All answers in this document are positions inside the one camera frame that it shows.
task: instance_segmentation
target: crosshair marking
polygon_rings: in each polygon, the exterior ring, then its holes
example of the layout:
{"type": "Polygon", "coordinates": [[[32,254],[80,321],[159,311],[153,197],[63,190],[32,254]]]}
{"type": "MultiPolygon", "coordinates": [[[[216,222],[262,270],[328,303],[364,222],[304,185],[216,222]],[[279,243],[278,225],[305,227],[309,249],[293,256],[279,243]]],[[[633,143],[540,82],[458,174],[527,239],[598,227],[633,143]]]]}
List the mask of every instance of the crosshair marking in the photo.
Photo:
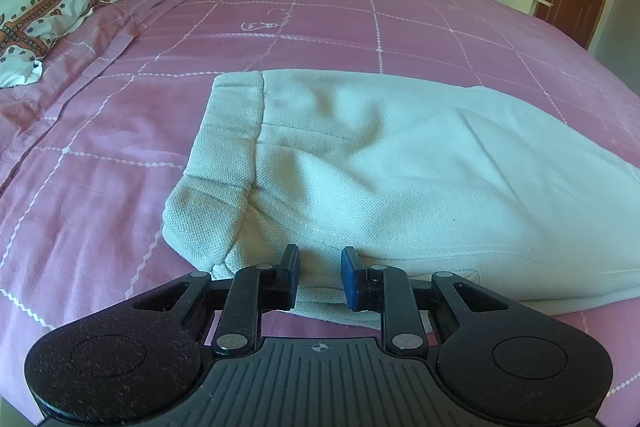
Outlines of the crosshair marking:
{"type": "Polygon", "coordinates": [[[322,342],[318,342],[317,344],[311,346],[311,349],[313,349],[316,353],[322,353],[323,351],[329,349],[329,346],[323,344],[322,342]]]}

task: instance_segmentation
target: pillow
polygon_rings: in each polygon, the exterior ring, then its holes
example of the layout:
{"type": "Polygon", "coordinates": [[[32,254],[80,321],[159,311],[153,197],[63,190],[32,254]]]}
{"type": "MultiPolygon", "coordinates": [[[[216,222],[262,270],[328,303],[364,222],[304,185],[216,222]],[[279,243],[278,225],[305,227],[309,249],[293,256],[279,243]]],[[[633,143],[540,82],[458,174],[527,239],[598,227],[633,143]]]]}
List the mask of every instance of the pillow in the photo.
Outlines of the pillow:
{"type": "Polygon", "coordinates": [[[0,0],[0,87],[36,82],[56,41],[117,0],[0,0]]]}

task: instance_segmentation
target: metal pin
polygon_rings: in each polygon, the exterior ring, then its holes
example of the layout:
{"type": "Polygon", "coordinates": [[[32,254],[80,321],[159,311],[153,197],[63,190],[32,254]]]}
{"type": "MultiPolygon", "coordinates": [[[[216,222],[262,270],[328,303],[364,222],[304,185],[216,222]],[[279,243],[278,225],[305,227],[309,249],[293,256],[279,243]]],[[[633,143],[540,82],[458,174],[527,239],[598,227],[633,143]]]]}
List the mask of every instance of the metal pin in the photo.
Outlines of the metal pin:
{"type": "Polygon", "coordinates": [[[400,333],[391,340],[391,343],[398,349],[418,349],[423,341],[418,335],[413,333],[400,333]]]}
{"type": "Polygon", "coordinates": [[[221,335],[216,340],[216,344],[218,344],[222,349],[226,351],[232,351],[234,349],[240,349],[241,347],[246,346],[249,341],[246,339],[246,336],[239,335],[238,333],[227,333],[226,335],[221,335]]]}

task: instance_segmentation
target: ribbed rubber surface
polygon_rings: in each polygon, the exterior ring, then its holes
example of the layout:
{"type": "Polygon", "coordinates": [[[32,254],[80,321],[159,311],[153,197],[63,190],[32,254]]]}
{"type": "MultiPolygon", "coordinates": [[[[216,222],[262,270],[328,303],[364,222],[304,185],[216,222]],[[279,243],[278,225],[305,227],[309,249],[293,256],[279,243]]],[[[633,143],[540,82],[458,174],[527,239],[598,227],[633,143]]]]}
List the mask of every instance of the ribbed rubber surface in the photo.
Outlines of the ribbed rubber surface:
{"type": "MultiPolygon", "coordinates": [[[[47,420],[43,427],[65,424],[47,420]]],[[[264,341],[216,362],[184,402],[138,427],[488,427],[452,402],[418,360],[374,339],[264,341]]],[[[598,425],[584,420],[576,426],[598,425]]]]}

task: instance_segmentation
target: pink bedsheet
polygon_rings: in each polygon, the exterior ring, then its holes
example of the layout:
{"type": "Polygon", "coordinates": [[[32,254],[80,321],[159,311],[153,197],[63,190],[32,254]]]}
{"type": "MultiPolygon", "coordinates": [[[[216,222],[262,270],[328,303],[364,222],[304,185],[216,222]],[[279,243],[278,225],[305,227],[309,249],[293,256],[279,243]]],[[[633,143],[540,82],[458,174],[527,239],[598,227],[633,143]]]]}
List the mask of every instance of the pink bedsheet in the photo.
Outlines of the pink bedsheet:
{"type": "MultiPolygon", "coordinates": [[[[489,0],[123,0],[0,91],[0,395],[40,414],[22,366],[44,333],[189,271],[161,237],[218,73],[384,72],[482,84],[640,166],[640,99],[567,36],[489,0]]],[[[640,299],[570,314],[614,360],[600,412],[640,421],[640,299]]],[[[371,334],[272,312],[266,335],[371,334]]]]}

